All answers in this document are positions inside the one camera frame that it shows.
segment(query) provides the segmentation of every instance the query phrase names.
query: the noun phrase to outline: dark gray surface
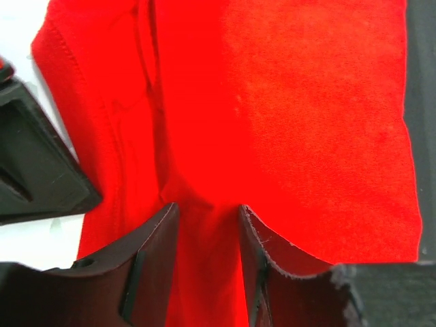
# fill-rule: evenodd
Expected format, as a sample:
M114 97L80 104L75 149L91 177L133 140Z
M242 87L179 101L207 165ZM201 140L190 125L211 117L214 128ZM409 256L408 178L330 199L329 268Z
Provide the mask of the dark gray surface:
M405 120L424 229L420 260L436 260L436 0L409 0Z

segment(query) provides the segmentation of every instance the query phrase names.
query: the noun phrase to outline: red fabric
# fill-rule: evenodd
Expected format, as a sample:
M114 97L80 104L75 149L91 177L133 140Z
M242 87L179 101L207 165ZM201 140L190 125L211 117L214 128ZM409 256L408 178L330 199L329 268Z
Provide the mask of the red fabric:
M52 0L32 47L104 195L79 256L181 206L169 327L247 326L241 203L331 264L417 258L404 0Z

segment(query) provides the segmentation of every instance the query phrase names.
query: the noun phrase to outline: red towel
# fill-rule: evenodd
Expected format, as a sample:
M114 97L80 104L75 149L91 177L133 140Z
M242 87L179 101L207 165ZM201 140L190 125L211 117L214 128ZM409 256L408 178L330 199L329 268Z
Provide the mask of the red towel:
M405 49L404 0L52 0L33 55L104 195L79 256L177 201L168 327L247 326L241 203L330 264L416 260Z

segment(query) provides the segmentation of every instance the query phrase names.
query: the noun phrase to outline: red object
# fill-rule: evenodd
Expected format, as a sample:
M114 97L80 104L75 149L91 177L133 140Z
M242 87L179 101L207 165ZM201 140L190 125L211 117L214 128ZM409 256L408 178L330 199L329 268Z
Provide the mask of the red object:
M33 55L104 195L79 256L177 201L169 327L247 326L241 203L329 264L416 260L405 40L404 0L52 0Z

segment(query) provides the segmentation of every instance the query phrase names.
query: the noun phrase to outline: white surface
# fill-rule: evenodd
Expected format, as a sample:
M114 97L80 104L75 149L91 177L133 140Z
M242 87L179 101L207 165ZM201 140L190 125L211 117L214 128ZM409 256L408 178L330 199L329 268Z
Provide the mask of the white surface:
M30 43L41 27L48 0L1 1L0 55L11 61L48 118L72 151L44 81L31 58ZM76 259L83 215L16 223L0 227L0 262L38 269L69 268Z

